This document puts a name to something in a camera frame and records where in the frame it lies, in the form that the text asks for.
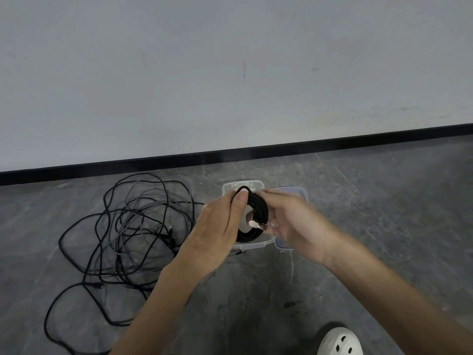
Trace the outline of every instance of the wall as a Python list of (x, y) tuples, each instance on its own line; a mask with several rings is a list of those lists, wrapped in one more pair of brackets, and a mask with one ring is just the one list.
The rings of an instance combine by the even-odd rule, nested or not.
[(473, 0), (0, 0), (0, 171), (473, 122)]

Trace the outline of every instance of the person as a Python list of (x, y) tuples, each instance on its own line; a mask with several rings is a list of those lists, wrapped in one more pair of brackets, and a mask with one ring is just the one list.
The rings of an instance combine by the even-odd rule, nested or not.
[[(281, 236), (301, 256), (328, 268), (406, 355), (473, 354), (470, 332), (435, 309), (309, 203), (271, 190), (258, 195), (269, 208), (267, 232)], [(194, 229), (174, 260), (162, 270), (150, 297), (111, 355), (155, 355), (163, 351), (171, 335), (169, 329), (195, 286), (222, 264), (232, 249), (247, 199), (247, 192), (235, 195), (235, 191), (229, 191), (204, 205)], [(338, 334), (322, 344), (318, 354), (328, 354), (335, 343), (345, 341), (343, 334), (349, 333), (338, 328)], [(338, 353), (362, 354), (357, 341), (350, 342), (349, 351), (338, 348)]]

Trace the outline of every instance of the black cable connector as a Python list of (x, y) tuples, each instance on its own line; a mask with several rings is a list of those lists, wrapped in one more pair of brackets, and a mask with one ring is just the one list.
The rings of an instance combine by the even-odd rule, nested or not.
[[(235, 195), (241, 191), (242, 189), (246, 189), (248, 191), (248, 202), (247, 204), (253, 208), (253, 220), (256, 221), (258, 224), (266, 226), (268, 222), (269, 212), (268, 212), (268, 205), (256, 193), (253, 193), (250, 188), (246, 185), (242, 185), (235, 193)], [(247, 233), (242, 232), (238, 229), (238, 235), (236, 236), (236, 241), (240, 243), (248, 243), (252, 240), (255, 240), (263, 233), (263, 230), (260, 228), (251, 228), (250, 231)]]

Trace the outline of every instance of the plastic lid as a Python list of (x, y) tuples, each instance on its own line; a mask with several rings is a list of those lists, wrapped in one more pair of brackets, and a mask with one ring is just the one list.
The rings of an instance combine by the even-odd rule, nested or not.
[[(246, 185), (248, 188), (251, 189), (252, 192), (257, 192), (264, 189), (264, 184), (262, 181), (258, 181), (258, 180), (235, 181), (235, 182), (225, 183), (222, 186), (222, 194), (224, 195), (226, 192), (228, 192), (231, 189), (237, 190), (242, 185)], [(246, 214), (250, 210), (251, 210), (251, 207), (247, 205), (245, 209), (245, 215), (242, 217), (242, 220), (240, 221), (240, 229), (242, 231), (248, 231), (251, 229), (250, 226), (246, 224), (246, 217), (245, 217)], [(268, 244), (274, 243), (274, 239), (275, 239), (274, 235), (263, 233), (258, 238), (248, 243), (238, 243), (238, 242), (235, 243), (232, 249), (233, 250), (248, 250), (248, 249), (263, 248), (267, 246)]]
[[(271, 189), (275, 191), (280, 191), (280, 192), (291, 192), (297, 195), (298, 197), (304, 199), (306, 202), (309, 201), (309, 196), (307, 195), (307, 191), (302, 187), (278, 187), (278, 188), (271, 188)], [(292, 249), (291, 245), (286, 243), (280, 237), (276, 237), (274, 245), (276, 246), (277, 249), (280, 249), (280, 250)]]

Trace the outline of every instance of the baseboard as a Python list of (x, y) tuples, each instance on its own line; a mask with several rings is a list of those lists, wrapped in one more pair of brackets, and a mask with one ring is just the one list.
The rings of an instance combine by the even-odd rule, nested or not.
[(260, 158), (290, 156), (294, 154), (324, 152), (328, 150), (369, 147), (381, 144), (422, 141), (441, 137), (473, 134), (473, 124), (424, 128), (420, 130), (370, 134), (331, 140), (277, 144), (272, 146), (215, 150), (201, 153), (178, 154), (76, 164), (71, 166), (25, 169), (0, 172), (0, 185), (45, 182), (60, 179), (104, 176), (108, 174), (143, 172), (155, 169), (199, 166), (212, 163), (255, 160)]

